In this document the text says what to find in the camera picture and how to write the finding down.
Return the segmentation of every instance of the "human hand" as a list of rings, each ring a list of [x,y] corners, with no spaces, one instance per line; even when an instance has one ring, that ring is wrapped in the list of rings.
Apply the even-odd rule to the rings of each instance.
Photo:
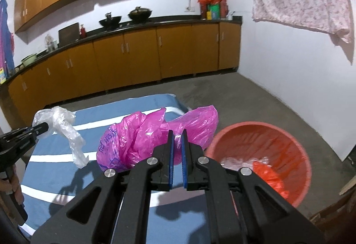
[[[14,175],[12,176],[10,183],[8,181],[4,181],[0,179],[0,191],[1,192],[13,191],[16,201],[18,202],[19,205],[21,205],[24,202],[24,195],[22,194],[21,185],[16,175],[15,165],[13,166],[13,169],[14,169]]]

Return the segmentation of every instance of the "red plastic basin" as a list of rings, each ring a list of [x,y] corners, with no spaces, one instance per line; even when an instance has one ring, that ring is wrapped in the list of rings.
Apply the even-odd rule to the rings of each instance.
[[[297,207],[308,192],[312,168],[306,151],[291,134],[271,124],[246,121],[226,127],[205,154],[218,162],[227,157],[247,161],[266,156],[290,193],[289,203]]]

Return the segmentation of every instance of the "floor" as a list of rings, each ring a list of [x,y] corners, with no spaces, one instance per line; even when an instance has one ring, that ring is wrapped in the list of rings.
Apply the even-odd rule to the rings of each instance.
[[[330,146],[296,113],[240,74],[226,73],[179,79],[67,103],[75,111],[130,97],[173,93],[186,106],[213,104],[219,114],[218,131],[241,121],[264,121],[291,133],[306,149],[313,170],[311,187],[298,207],[306,217],[338,200],[340,189],[355,175],[348,161],[341,162]]]

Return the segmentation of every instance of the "black countertop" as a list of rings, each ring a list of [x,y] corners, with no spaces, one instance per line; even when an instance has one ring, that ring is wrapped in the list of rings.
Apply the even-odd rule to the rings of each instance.
[[[132,31],[132,30],[140,30],[140,29],[146,29],[146,28],[154,28],[157,26],[164,26],[164,25],[174,25],[174,24],[197,24],[197,23],[205,23],[205,24],[213,24],[213,23],[219,23],[219,22],[227,22],[227,23],[232,23],[232,24],[242,24],[243,22],[243,17],[242,16],[233,16],[232,21],[227,21],[227,20],[202,20],[200,19],[200,15],[177,15],[177,16],[163,16],[163,17],[153,17],[150,18],[150,21],[142,24],[132,24],[132,21],[128,22],[123,22],[120,24],[120,28],[115,29],[115,30],[110,30],[106,31],[104,28],[98,28],[92,31],[87,32],[87,37],[84,39],[77,40],[76,42],[67,44],[65,46],[61,46],[55,51],[52,51],[51,53],[47,53],[44,56],[38,57],[33,63],[29,64],[28,66],[24,67],[22,70],[19,72],[13,74],[10,76],[8,79],[6,79],[6,82],[4,82],[2,85],[9,83],[12,81],[15,77],[20,75],[21,73],[25,72],[26,70],[33,68],[35,65],[38,63],[48,59],[49,57],[60,53],[62,51],[65,51],[71,47],[77,46],[79,44],[83,44],[86,42],[94,41],[96,39],[99,39],[101,37],[106,37],[110,35],[115,35],[115,34],[120,34],[124,33],[126,31]]]

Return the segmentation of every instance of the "pink plastic bag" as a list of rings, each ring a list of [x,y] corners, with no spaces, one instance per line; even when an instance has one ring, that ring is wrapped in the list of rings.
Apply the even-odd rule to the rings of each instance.
[[[205,150],[214,137],[218,112],[213,105],[189,111],[175,120],[164,120],[165,108],[148,115],[140,111],[128,115],[122,122],[112,124],[100,139],[97,163],[104,171],[123,171],[152,155],[154,147],[164,144],[168,131],[173,130],[174,164],[182,161],[180,136],[184,129],[188,140]]]

